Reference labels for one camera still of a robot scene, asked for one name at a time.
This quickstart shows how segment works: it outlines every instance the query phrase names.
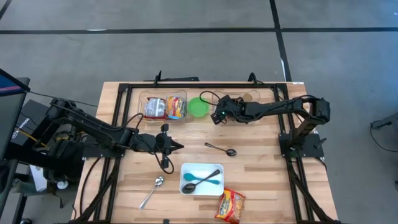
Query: white square dish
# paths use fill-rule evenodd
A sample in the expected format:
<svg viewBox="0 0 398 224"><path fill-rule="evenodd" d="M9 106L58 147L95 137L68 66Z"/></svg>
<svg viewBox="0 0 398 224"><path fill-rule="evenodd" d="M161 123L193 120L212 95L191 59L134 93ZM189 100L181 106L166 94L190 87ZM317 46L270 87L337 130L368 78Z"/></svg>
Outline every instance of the white square dish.
<svg viewBox="0 0 398 224"><path fill-rule="evenodd" d="M199 180L187 181L184 179L184 174L191 173L198 178L206 178L212 172L219 169L220 174L210 178L209 180L218 180L220 184L212 184L207 181L203 181L198 184L190 194L185 194L182 192L182 188L189 183L196 184ZM181 166L181 176L180 176L180 192L184 195L209 195L209 196L220 196L224 192L224 167L221 164L205 164L205 163L184 163Z"/></svg>

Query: green bowl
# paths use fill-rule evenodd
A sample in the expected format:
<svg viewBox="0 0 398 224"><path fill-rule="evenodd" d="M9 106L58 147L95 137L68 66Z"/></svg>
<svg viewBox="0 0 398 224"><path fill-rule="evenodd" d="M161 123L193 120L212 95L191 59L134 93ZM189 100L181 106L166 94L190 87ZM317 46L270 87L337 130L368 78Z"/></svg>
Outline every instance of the green bowl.
<svg viewBox="0 0 398 224"><path fill-rule="evenodd" d="M199 97L192 98L192 100L188 102L188 113L196 118L206 115L208 110L209 104L200 100Z"/></svg>

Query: teal spoon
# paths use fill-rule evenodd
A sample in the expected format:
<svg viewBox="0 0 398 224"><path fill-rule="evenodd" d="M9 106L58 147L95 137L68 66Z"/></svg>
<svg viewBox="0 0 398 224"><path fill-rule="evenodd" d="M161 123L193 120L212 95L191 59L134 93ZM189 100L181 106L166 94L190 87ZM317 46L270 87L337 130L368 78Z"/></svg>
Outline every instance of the teal spoon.
<svg viewBox="0 0 398 224"><path fill-rule="evenodd" d="M190 174L190 173L184 174L184 179L187 181L203 180L202 178L195 177L193 174ZM205 180L205 181L210 182L212 184L217 184L217 185L220 184L220 182L218 180Z"/></svg>

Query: ramen noodle package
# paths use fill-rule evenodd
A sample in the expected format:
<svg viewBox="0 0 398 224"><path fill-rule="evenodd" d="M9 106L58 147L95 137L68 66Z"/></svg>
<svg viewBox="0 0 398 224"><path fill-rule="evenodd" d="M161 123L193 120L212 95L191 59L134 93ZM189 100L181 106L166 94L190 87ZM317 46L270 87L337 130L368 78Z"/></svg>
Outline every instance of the ramen noodle package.
<svg viewBox="0 0 398 224"><path fill-rule="evenodd" d="M145 118L166 119L166 102L161 98L150 97L145 104Z"/></svg>
<svg viewBox="0 0 398 224"><path fill-rule="evenodd" d="M185 116L185 100L181 97L166 97L166 115L168 119L180 119Z"/></svg>
<svg viewBox="0 0 398 224"><path fill-rule="evenodd" d="M241 219L243 203L246 197L227 188L224 188L224 194L220 197L215 218L221 218L226 222L238 224Z"/></svg>

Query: wooden table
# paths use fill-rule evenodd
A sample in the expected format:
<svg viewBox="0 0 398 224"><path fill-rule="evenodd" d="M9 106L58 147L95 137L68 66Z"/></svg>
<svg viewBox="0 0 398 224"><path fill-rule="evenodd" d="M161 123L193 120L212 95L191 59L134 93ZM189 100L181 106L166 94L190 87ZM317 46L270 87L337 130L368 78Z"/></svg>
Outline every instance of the wooden table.
<svg viewBox="0 0 398 224"><path fill-rule="evenodd" d="M118 82L106 82L103 86L96 117L107 123L112 122L118 85ZM287 83L287 86L290 98L306 94L303 83ZM198 96L204 89L186 88L184 90L189 100ZM248 89L217 90L249 91ZM133 89L128 118L138 112L139 96L143 91L164 93L173 90ZM259 92L261 103L274 101L274 95L270 89L258 88L255 91ZM120 125L122 113L123 110L119 114L118 125ZM295 122L298 126L299 121L296 117ZM128 126L135 127L136 123L137 120L134 120ZM143 120L139 129L141 133L157 134L163 123L163 121ZM277 140L280 133L277 116L267 116L247 125L229 122L226 125L215 126L210 116L200 119L188 116L184 123L169 122L169 124L168 135L185 146L170 156L175 172L171 175L163 173L153 155L126 151L126 155L121 160L112 223L162 223L165 218L170 219L171 223L223 223L223 220L214 218L218 209L218 197L186 196L180 193L180 168L186 162L223 165L224 186L246 196L241 223L295 223L286 163L280 155ZM205 142L219 147L234 148L238 155L228 157L221 151L205 147ZM83 180L94 161L95 159L89 159L85 162L75 201L77 210ZM98 192L103 161L104 159L101 159L97 163L88 179L83 198L84 208L90 204ZM313 158L305 158L303 163L310 193L326 214L337 219L325 167ZM154 179L159 175L165 176L165 184L155 191L145 210L139 210L139 205L153 188ZM306 219L301 193L299 193L299 199L303 219ZM105 216L107 202L108 196L105 195L101 218Z"/></svg>

